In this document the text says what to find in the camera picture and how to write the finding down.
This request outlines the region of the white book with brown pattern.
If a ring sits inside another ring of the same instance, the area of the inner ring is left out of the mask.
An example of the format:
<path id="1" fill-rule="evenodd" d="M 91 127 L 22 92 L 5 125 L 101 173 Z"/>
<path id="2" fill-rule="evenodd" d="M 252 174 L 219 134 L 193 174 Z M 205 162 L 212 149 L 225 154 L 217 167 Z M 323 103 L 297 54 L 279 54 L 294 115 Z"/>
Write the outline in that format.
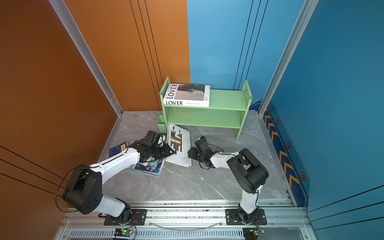
<path id="1" fill-rule="evenodd" d="M 166 158 L 166 161 L 183 167 L 191 167 L 192 160 L 188 157 L 191 149 L 190 132 L 176 125 L 169 124 L 167 131 L 167 144 L 175 152 Z"/>

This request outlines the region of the LOVER black white book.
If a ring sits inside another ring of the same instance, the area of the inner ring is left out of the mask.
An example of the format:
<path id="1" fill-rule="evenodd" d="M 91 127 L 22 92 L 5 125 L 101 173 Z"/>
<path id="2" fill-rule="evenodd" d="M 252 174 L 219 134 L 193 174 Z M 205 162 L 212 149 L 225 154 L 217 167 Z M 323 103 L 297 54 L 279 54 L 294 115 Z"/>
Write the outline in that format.
<path id="1" fill-rule="evenodd" d="M 210 90 L 209 85 L 170 84 L 163 98 L 163 103 L 165 105 L 208 108 Z"/>

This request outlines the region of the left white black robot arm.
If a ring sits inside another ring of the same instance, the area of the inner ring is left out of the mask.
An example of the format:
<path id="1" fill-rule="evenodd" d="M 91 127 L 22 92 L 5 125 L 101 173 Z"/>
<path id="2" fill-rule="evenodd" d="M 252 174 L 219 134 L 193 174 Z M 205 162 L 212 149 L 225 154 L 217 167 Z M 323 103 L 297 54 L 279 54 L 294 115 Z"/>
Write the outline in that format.
<path id="1" fill-rule="evenodd" d="M 103 185 L 137 163 L 162 161 L 173 154 L 175 151 L 165 142 L 165 135 L 148 131 L 143 139 L 134 141 L 125 150 L 102 162 L 75 167 L 62 199 L 84 215 L 99 213 L 126 225 L 133 218 L 131 206 L 118 198 L 103 195 Z"/>

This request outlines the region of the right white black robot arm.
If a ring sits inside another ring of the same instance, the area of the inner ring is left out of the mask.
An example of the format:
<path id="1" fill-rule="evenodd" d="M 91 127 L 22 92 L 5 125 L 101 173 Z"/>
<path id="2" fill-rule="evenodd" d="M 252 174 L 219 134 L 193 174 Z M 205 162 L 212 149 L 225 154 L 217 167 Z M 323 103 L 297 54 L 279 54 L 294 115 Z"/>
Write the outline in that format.
<path id="1" fill-rule="evenodd" d="M 207 170 L 231 170 L 242 188 L 238 209 L 226 211 L 228 225 L 267 225 L 265 211 L 258 201 L 269 172 L 250 150 L 242 149 L 234 153 L 225 153 L 222 149 L 213 151 L 207 139 L 200 137 L 188 151 L 188 157 L 205 165 Z"/>

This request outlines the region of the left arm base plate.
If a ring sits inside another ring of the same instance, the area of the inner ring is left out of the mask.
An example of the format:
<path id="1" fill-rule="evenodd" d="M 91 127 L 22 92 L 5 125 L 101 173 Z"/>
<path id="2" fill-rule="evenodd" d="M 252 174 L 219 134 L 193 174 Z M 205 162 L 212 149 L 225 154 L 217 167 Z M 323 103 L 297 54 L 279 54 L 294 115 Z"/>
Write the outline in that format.
<path id="1" fill-rule="evenodd" d="M 130 209 L 123 212 L 119 217 L 107 215 L 104 221 L 105 226 L 143 226 L 147 218 L 146 209 Z"/>

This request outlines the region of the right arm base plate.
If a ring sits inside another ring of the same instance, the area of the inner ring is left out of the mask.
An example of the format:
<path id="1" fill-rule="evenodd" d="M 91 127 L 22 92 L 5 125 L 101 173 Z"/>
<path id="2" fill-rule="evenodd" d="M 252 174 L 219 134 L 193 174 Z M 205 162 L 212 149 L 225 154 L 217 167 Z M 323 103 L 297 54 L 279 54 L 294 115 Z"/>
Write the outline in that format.
<path id="1" fill-rule="evenodd" d="M 256 208 L 251 214 L 247 214 L 240 209 L 226 209 L 226 223 L 229 226 L 234 225 L 257 225 L 266 226 L 268 224 L 265 211 L 261 208 Z"/>

